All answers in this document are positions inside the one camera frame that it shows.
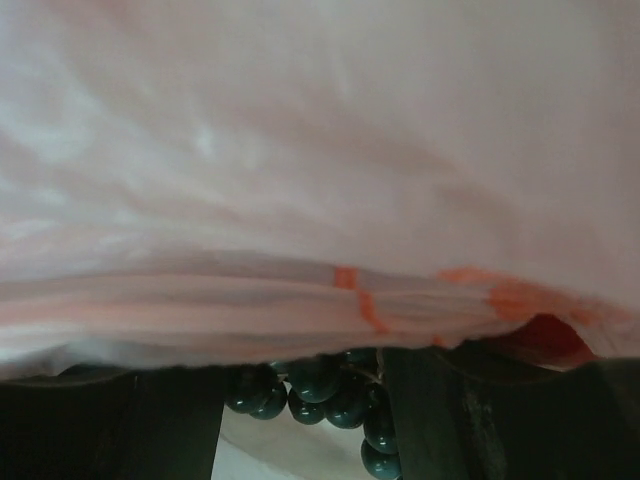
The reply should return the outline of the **red fake pomegranate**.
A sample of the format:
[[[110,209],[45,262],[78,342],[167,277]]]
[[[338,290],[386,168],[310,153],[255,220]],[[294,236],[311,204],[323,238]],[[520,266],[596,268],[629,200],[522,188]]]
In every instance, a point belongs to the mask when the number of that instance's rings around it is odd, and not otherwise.
[[[522,358],[549,368],[570,369],[598,359],[572,327],[548,314],[533,317],[507,344]]]

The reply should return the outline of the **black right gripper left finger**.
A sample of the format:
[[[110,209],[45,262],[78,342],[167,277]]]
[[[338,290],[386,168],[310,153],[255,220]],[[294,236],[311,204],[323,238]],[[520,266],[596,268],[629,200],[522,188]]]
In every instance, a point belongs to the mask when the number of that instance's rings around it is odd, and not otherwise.
[[[219,367],[74,367],[1,384],[4,479],[209,479]]]

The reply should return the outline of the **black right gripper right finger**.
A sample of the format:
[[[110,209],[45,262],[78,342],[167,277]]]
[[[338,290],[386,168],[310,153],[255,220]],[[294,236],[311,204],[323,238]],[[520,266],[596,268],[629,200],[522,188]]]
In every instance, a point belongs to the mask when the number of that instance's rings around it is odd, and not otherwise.
[[[636,479],[639,363],[554,372],[466,344],[382,352],[407,479]]]

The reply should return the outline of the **black fake grape bunch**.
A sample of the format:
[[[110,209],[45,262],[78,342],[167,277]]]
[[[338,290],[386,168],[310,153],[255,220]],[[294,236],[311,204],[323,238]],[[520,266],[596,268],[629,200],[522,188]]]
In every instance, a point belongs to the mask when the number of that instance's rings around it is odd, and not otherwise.
[[[399,479],[397,435],[378,350],[234,366],[223,440],[268,479]]]

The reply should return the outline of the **pink plastic bag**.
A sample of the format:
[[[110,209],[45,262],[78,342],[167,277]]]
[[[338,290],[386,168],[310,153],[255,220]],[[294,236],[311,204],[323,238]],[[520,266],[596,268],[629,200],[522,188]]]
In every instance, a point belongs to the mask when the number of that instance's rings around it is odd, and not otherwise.
[[[5,1],[1,384],[352,349],[639,363],[635,1]]]

